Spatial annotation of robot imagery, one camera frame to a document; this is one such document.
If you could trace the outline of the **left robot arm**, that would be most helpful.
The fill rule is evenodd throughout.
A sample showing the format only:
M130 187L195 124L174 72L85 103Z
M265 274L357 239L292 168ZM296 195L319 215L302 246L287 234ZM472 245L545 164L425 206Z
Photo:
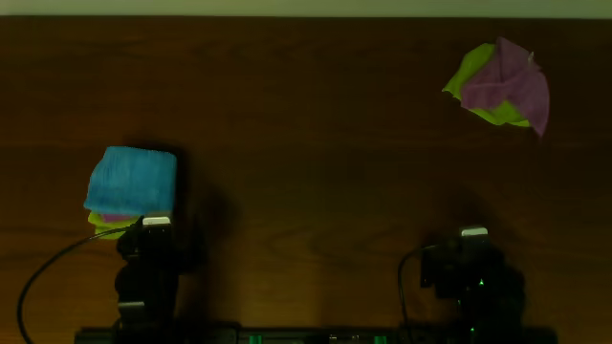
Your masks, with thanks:
M117 251L125 262L115 280L121 329L151 339L169 335L179 280L172 225L130 226Z

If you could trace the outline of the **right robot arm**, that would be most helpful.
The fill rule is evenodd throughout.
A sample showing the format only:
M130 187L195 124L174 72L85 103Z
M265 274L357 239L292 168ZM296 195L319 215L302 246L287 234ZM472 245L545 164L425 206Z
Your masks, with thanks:
M425 247L423 288L455 302L457 327L474 341L518 333L525 308L525 281L487 234L462 235Z

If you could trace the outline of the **purple microfiber cloth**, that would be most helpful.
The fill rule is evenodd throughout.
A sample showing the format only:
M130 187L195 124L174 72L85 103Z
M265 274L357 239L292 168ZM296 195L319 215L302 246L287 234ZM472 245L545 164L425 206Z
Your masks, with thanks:
M534 54L498 37L484 66L463 85L461 105L486 121L530 127L543 136L550 116L550 91Z

